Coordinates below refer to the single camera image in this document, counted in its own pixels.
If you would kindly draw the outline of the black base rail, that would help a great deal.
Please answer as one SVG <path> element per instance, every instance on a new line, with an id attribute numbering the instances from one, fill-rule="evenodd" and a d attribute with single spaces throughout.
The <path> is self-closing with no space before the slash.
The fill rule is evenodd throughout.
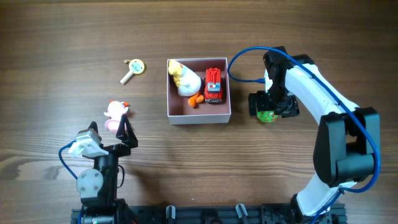
<path id="1" fill-rule="evenodd" d="M 286 203 L 247 206 L 247 223 L 289 223 Z M 130 206 L 137 217 L 136 223 L 242 223 L 235 206 L 228 207 L 177 207 L 175 215 L 168 215 L 165 208 L 154 206 Z M 320 215 L 317 223 L 347 224 L 345 204 L 331 206 L 329 212 Z"/>

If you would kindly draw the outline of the wooden rattle drum toy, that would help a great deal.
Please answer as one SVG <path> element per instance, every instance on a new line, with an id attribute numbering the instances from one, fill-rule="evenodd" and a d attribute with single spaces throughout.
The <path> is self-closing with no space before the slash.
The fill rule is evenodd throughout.
<path id="1" fill-rule="evenodd" d="M 120 80 L 120 83 L 123 85 L 125 85 L 131 77 L 142 74 L 146 69 L 144 62 L 140 59 L 124 60 L 124 63 L 128 65 L 129 71 Z"/>

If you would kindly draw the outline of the pink plush chick toy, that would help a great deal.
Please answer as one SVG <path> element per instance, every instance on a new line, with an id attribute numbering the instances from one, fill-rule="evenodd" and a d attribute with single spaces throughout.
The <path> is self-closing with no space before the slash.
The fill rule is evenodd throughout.
<path id="1" fill-rule="evenodd" d="M 127 114 L 129 107 L 130 104 L 128 102 L 111 100 L 107 112 L 104 112 L 104 115 L 108 118 L 104 123 L 105 128 L 111 133 L 116 134 L 122 115 Z"/>

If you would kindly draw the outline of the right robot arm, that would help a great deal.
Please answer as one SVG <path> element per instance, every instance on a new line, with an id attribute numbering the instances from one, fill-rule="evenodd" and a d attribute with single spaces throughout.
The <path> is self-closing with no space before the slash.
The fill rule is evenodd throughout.
<path id="1" fill-rule="evenodd" d="M 280 211 L 289 223 L 331 218 L 346 192 L 363 193 L 381 171 L 380 118 L 372 107 L 347 100 L 321 75 L 308 55 L 289 56 L 284 47 L 264 47 L 263 91 L 249 94 L 249 113 L 268 123 L 299 115 L 300 100 L 318 124 L 315 174 Z"/>

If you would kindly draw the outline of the white plush duck toy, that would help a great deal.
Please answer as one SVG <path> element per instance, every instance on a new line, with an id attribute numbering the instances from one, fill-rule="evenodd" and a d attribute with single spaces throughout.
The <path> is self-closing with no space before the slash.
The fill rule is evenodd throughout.
<path id="1" fill-rule="evenodd" d="M 205 98 L 201 94 L 201 78 L 195 72 L 176 60 L 170 60 L 168 73 L 173 77 L 178 94 L 188 97 L 188 104 L 192 108 L 204 101 Z"/>

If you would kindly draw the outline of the pink open cardboard box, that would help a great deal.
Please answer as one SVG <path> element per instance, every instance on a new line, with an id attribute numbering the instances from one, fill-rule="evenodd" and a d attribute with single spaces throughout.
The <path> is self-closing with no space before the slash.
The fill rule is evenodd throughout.
<path id="1" fill-rule="evenodd" d="M 200 78 L 206 76 L 206 69 L 221 70 L 221 87 L 223 101 L 221 103 L 200 103 L 196 108 L 188 104 L 188 98 L 180 96 L 170 74 L 167 74 L 167 116 L 170 124 L 211 124 L 228 123 L 231 117 L 231 96 L 228 80 L 228 59 L 217 58 L 178 58 L 176 61 L 187 66 Z"/>

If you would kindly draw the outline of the red toy fire truck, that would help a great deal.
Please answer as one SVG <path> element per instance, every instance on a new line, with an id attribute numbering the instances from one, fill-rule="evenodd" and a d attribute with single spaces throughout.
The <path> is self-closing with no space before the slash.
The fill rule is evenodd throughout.
<path id="1" fill-rule="evenodd" d="M 223 90 L 221 86 L 221 70 L 209 68 L 205 77 L 205 101 L 207 103 L 221 103 L 223 101 Z"/>

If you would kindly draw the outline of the green patterned ball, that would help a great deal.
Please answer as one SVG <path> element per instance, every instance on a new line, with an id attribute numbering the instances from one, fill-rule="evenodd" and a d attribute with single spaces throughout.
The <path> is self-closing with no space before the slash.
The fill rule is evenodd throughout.
<path id="1" fill-rule="evenodd" d="M 257 118 L 263 123 L 271 123 L 277 119 L 277 115 L 273 111 L 258 111 Z"/>

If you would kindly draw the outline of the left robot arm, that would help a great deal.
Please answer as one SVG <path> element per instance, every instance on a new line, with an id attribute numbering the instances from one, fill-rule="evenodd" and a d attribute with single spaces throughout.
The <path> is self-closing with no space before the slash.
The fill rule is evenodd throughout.
<path id="1" fill-rule="evenodd" d="M 77 177 L 76 188 L 80 193 L 81 208 L 72 211 L 70 223 L 139 222 L 126 201 L 117 198 L 117 190 L 122 186 L 118 183 L 118 173 L 124 169 L 119 165 L 119 158 L 129 156 L 131 149 L 138 146 L 138 140 L 125 114 L 121 116 L 116 138 L 121 140 L 119 144 L 104 146 L 94 121 L 88 129 L 77 134 L 71 153 L 92 159 L 94 165 Z"/>

